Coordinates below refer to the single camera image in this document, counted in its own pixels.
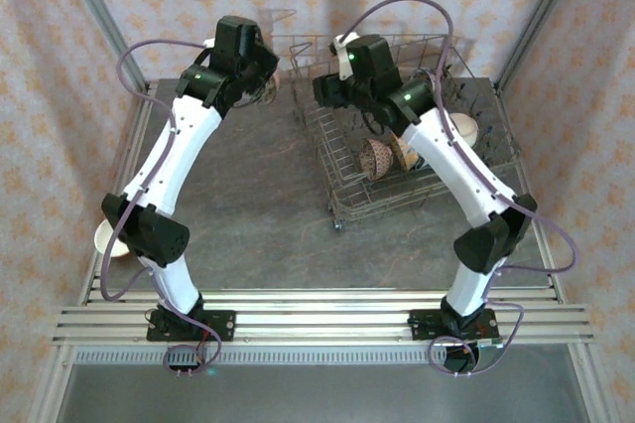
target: wire dish rack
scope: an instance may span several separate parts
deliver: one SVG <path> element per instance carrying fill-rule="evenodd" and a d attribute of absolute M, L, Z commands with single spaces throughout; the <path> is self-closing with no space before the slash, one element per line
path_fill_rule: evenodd
<path fill-rule="evenodd" d="M 437 66 L 445 36 L 395 34 L 384 37 L 389 41 L 393 60 L 406 81 Z M 336 58 L 327 51 L 329 41 L 326 36 L 301 36 L 289 50 L 297 115 L 323 170 L 334 228 L 343 229 L 346 221 L 420 207 L 426 198 L 447 192 L 447 187 L 430 167 L 404 172 L 393 163 L 386 176 L 369 180 L 357 159 L 360 147 L 368 138 L 388 143 L 391 133 L 388 130 L 380 135 L 371 133 L 354 107 L 330 109 L 318 106 L 312 80 L 337 71 Z M 520 147 L 498 108 L 489 78 L 474 77 L 452 47 L 442 84 L 447 111 L 462 112 L 476 120 L 478 139 L 473 149 L 481 160 L 495 173 L 514 166 L 520 157 Z"/>

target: gray tabletop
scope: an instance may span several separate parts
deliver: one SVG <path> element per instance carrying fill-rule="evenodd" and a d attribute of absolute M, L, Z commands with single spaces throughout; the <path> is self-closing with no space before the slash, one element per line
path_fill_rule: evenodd
<path fill-rule="evenodd" d="M 158 96 L 171 102 L 175 86 L 160 81 Z M 448 288 L 457 266 L 452 242 L 468 228 L 452 196 L 335 231 L 294 108 L 283 85 L 271 105 L 231 111 L 199 154 L 174 216 L 190 228 L 186 258 L 194 283 L 201 289 Z M 139 164 L 165 120 L 152 111 Z M 501 178 L 520 189 L 515 171 Z M 542 266 L 531 229 L 512 260 Z M 110 286 L 121 287 L 138 266 L 132 257 L 115 259 Z M 544 275 L 526 272 L 497 283 L 546 284 Z M 150 285 L 142 279 L 137 288 Z"/>

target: metal extrusion frame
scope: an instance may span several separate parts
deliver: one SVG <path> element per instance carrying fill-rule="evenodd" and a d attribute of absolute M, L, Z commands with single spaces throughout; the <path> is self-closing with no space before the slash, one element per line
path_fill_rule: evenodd
<path fill-rule="evenodd" d="M 101 28 L 104 36 L 108 40 L 110 47 L 117 56 L 120 56 L 128 46 L 126 41 L 117 26 L 117 23 L 113 19 L 108 7 L 104 0 L 84 0 L 86 6 L 92 13 L 92 16 L 97 21 L 97 24 Z M 128 73 L 130 80 L 138 90 L 145 90 L 146 80 L 143 77 L 141 69 L 137 65 L 136 61 L 132 57 L 128 57 L 123 64 L 124 70 Z"/>
<path fill-rule="evenodd" d="M 63 309 L 53 342 L 71 346 L 161 346 L 145 341 L 146 311 L 157 303 L 152 291 L 132 291 L 125 302 L 101 299 L 95 279 L 86 306 Z M 413 343 L 408 326 L 412 309 L 436 309 L 445 291 L 244 290 L 202 292 L 204 307 L 238 313 L 234 341 L 245 345 L 403 346 Z M 492 299 L 523 305 L 525 320 L 516 344 L 592 343 L 584 306 L 558 303 L 553 288 L 494 289 Z M 516 309 L 496 310 L 499 332 L 509 336 Z M 480 342 L 490 346 L 491 342 Z"/>
<path fill-rule="evenodd" d="M 496 88 L 505 91 L 512 81 L 514 75 L 518 71 L 522 61 L 527 57 L 529 50 L 538 38 L 541 29 L 549 19 L 551 12 L 554 10 L 558 0 L 540 0 L 531 19 L 527 23 L 525 30 L 521 34 L 518 43 L 514 47 L 507 63 L 503 67 L 500 76 L 495 81 Z"/>
<path fill-rule="evenodd" d="M 74 346 L 53 347 L 51 350 L 27 418 L 29 423 L 58 420 L 76 352 Z"/>

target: dark gray surface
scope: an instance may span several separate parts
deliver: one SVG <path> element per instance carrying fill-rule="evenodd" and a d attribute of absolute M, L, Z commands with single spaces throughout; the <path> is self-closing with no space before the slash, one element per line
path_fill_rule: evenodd
<path fill-rule="evenodd" d="M 426 365 L 220 365 L 176 379 L 160 366 L 76 365 L 59 423 L 586 422 L 566 346 L 512 348 L 470 378 Z"/>
<path fill-rule="evenodd" d="M 162 80 L 158 96 L 171 103 L 175 86 Z M 186 258 L 194 283 L 201 289 L 448 288 L 456 271 L 452 242 L 468 228 L 452 196 L 334 231 L 294 108 L 283 86 L 269 106 L 234 110 L 198 156 L 175 213 L 190 228 Z M 153 110 L 139 164 L 165 120 Z M 515 171 L 502 178 L 519 189 Z M 542 266 L 531 229 L 513 261 Z M 132 257 L 113 260 L 109 286 L 123 286 L 138 266 Z M 518 272 L 497 283 L 546 284 L 544 275 Z M 150 281 L 137 287 L 150 289 Z"/>

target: paper cup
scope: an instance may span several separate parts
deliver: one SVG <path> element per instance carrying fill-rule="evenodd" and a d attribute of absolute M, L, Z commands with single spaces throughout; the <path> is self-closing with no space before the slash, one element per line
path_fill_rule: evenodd
<path fill-rule="evenodd" d="M 95 247 L 97 248 L 97 251 L 100 254 L 103 254 L 104 252 L 106 252 L 106 246 L 108 245 L 110 236 L 112 236 L 112 231 L 113 229 L 110 223 L 108 222 L 108 219 L 105 219 L 104 221 L 102 221 L 99 227 L 97 228 L 93 241 L 95 243 Z M 119 239 L 115 240 L 115 244 L 114 246 L 112 246 L 112 254 L 111 254 L 112 257 L 125 256 L 129 252 L 130 252 L 130 249 L 128 249 L 128 246 L 125 243 L 123 243 Z"/>
<path fill-rule="evenodd" d="M 359 150 L 359 163 L 371 181 L 379 180 L 388 173 L 393 164 L 393 152 L 388 145 L 369 138 Z"/>
<path fill-rule="evenodd" d="M 427 165 L 426 160 L 420 157 L 413 147 L 396 135 L 393 135 L 390 148 L 395 157 L 397 157 L 397 161 L 404 172 L 408 172 L 409 170 L 422 170 Z"/>

